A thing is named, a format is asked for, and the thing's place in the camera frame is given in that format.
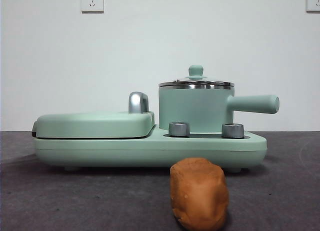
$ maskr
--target stainless steel rim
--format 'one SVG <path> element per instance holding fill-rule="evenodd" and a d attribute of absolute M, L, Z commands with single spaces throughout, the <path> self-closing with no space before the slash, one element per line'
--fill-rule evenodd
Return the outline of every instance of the stainless steel rim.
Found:
<path fill-rule="evenodd" d="M 204 81 L 204 80 L 197 80 L 197 81 L 179 81 L 178 79 L 173 82 L 162 82 L 159 83 L 159 87 L 168 87 L 168 86 L 231 86 L 234 87 L 235 84 L 232 82 L 223 82 L 223 81 Z"/>
<path fill-rule="evenodd" d="M 159 86 L 159 90 L 190 90 L 190 89 L 234 90 L 235 87 L 218 85 L 218 84 L 182 84 L 182 85 L 171 85 L 171 86 Z"/>

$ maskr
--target pot lid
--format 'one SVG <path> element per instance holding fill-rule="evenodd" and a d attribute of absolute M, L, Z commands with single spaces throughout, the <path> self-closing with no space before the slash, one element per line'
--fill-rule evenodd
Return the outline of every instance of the pot lid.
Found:
<path fill-rule="evenodd" d="M 170 82 L 162 82 L 159 87 L 165 86 L 179 86 L 179 85 L 215 85 L 215 86 L 229 86 L 234 87 L 235 84 L 232 82 L 225 82 L 214 80 L 203 76 L 204 68 L 201 65 L 191 65 L 189 67 L 189 76 L 179 78 Z"/>

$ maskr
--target gray table surface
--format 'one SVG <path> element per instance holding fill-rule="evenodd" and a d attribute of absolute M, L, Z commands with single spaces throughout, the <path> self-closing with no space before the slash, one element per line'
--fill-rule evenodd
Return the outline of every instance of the gray table surface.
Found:
<path fill-rule="evenodd" d="M 320 132 L 256 132 L 261 165 L 226 173 L 224 231 L 320 230 Z M 168 168 L 84 168 L 41 163 L 30 132 L 1 132 L 2 231 L 181 231 Z"/>

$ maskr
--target wall socket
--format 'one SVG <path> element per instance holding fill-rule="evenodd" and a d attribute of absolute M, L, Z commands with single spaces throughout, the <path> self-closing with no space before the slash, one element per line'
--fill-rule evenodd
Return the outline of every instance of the wall socket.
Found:
<path fill-rule="evenodd" d="M 306 0 L 307 12 L 320 12 L 320 0 Z"/>
<path fill-rule="evenodd" d="M 81 0 L 81 11 L 83 13 L 103 13 L 105 0 Z"/>

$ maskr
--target small pot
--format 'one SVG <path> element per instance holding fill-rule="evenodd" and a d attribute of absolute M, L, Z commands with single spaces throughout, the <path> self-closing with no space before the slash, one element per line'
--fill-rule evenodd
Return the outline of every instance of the small pot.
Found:
<path fill-rule="evenodd" d="M 189 123 L 190 132 L 221 132 L 222 124 L 234 122 L 234 111 L 275 114 L 276 95 L 235 97 L 232 82 L 210 80 L 201 65 L 189 67 L 189 76 L 159 84 L 159 127 Z"/>

